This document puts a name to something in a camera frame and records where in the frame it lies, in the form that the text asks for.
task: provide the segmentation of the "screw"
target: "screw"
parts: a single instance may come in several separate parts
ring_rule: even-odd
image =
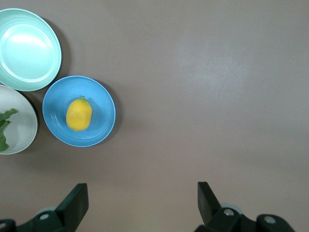
[[[0,229],[2,229],[2,228],[4,228],[4,227],[6,227],[6,223],[5,223],[5,222],[0,223]]]
[[[234,216],[234,212],[231,209],[225,209],[224,214],[227,216]]]
[[[42,215],[40,216],[40,220],[47,219],[48,217],[49,217],[48,214],[42,214]]]
[[[276,224],[276,220],[272,216],[265,216],[264,220],[271,225]]]

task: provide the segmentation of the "leafy vegetable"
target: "leafy vegetable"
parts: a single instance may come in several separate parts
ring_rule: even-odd
[[[12,114],[16,114],[17,110],[15,110],[14,108],[5,111],[3,114],[0,113],[0,121],[8,119]]]
[[[9,148],[9,146],[6,143],[6,138],[4,136],[3,130],[6,128],[11,122],[7,121],[12,114],[16,114],[17,110],[14,108],[5,111],[3,114],[0,113],[0,151],[5,151]]]

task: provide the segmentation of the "bowl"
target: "bowl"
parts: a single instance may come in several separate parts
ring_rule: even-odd
[[[46,87],[59,72],[61,49],[52,28],[23,9],[0,11],[0,82],[20,91]]]
[[[87,129],[73,131],[66,123],[69,105],[84,96],[92,108]],[[116,109],[107,89],[86,76],[67,76],[54,82],[43,99],[43,117],[50,132],[71,146],[87,147],[102,142],[112,131]]]
[[[3,132],[9,148],[0,154],[15,154],[25,150],[33,142],[38,130],[38,119],[30,102],[16,90],[0,85],[0,99],[0,113],[11,108],[18,111],[7,119],[11,123]]]

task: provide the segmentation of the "tabletop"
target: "tabletop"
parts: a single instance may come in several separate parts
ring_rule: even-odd
[[[100,81],[116,107],[103,142],[74,147],[42,116],[0,156],[0,218],[17,224],[88,184],[78,232],[191,232],[197,183],[250,219],[309,231],[309,1],[2,0],[42,17],[62,51],[55,80]]]

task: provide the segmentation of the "yellow lemon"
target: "yellow lemon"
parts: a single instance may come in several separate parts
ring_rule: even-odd
[[[91,120],[92,108],[85,97],[74,100],[68,107],[66,121],[74,131],[85,130]]]

